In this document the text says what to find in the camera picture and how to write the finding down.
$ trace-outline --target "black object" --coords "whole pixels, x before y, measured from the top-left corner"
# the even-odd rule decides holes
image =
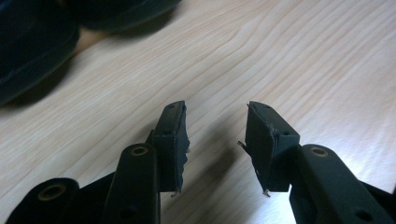
[[[73,15],[94,30],[121,31],[153,19],[180,0],[66,0]]]
[[[147,142],[122,151],[115,173],[82,189],[69,178],[39,184],[7,223],[160,223],[160,192],[182,188],[190,144],[185,119],[183,101],[168,105]]]
[[[248,105],[246,146],[265,194],[289,191],[297,223],[394,223],[396,196],[361,183],[330,149],[299,145],[275,110]]]
[[[0,105],[63,63],[79,36],[78,24],[53,0],[1,0],[0,27]]]

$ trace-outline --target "wood grain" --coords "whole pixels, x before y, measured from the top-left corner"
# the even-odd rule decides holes
[[[264,198],[236,144],[250,100],[275,108],[302,144],[332,148],[357,178],[395,186],[394,0],[184,0],[131,32],[84,34],[55,81],[0,108],[1,222],[44,180],[85,186],[114,171],[178,100],[191,153],[182,194],[162,196],[163,223],[294,222],[288,194]]]

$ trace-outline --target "robotic claw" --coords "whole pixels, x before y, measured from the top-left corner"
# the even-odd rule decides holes
[[[299,140],[272,107],[249,103],[246,144],[238,144],[251,157],[264,194],[292,185],[297,223],[395,223],[395,192],[360,182],[332,150]],[[160,223],[160,192],[181,192],[189,144],[186,106],[175,102],[146,143],[122,151],[116,172],[82,189],[69,178],[43,182],[7,223]]]

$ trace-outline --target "table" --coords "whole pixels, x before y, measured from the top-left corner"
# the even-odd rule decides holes
[[[394,0],[184,0],[128,32],[84,30],[68,62],[0,108],[0,221],[42,181],[113,172],[179,100],[191,152],[182,193],[162,195],[163,223],[294,222],[288,194],[265,198],[236,144],[251,100],[392,192],[395,71]]]

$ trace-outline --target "wooden surface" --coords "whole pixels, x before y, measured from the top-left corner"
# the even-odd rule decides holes
[[[0,108],[0,221],[42,181],[113,172],[178,100],[191,153],[182,194],[162,196],[163,223],[294,222],[288,194],[262,196],[236,144],[250,100],[391,192],[396,1],[184,0],[127,33],[85,32],[51,78]]]

